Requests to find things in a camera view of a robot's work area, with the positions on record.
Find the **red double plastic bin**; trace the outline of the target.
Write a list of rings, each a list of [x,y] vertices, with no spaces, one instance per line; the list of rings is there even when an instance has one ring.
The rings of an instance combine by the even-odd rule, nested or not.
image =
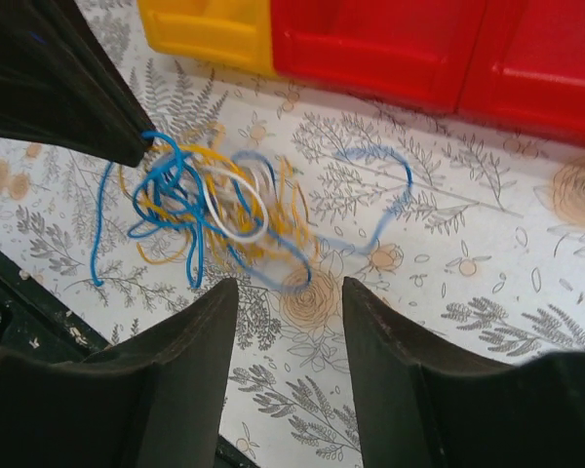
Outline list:
[[[278,72],[585,144],[583,1],[275,1]]]

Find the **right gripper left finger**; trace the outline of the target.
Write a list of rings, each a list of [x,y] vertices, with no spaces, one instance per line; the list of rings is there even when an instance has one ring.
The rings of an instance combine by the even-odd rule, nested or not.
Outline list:
[[[0,467],[211,467],[238,285],[82,362],[0,347]]]

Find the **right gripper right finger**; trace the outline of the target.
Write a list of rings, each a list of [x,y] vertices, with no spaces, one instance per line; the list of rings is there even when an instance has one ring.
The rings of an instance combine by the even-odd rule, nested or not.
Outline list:
[[[342,285],[363,462],[380,467],[585,467],[585,352],[484,358]]]

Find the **yellow plastic bin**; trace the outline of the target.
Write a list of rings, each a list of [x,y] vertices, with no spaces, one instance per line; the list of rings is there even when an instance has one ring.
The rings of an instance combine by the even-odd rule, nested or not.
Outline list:
[[[138,0],[149,46],[274,78],[268,0]]]

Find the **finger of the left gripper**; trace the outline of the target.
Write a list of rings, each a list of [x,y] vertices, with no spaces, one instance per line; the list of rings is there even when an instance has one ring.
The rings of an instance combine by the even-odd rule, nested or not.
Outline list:
[[[135,167],[154,125],[73,1],[0,1],[0,137]]]

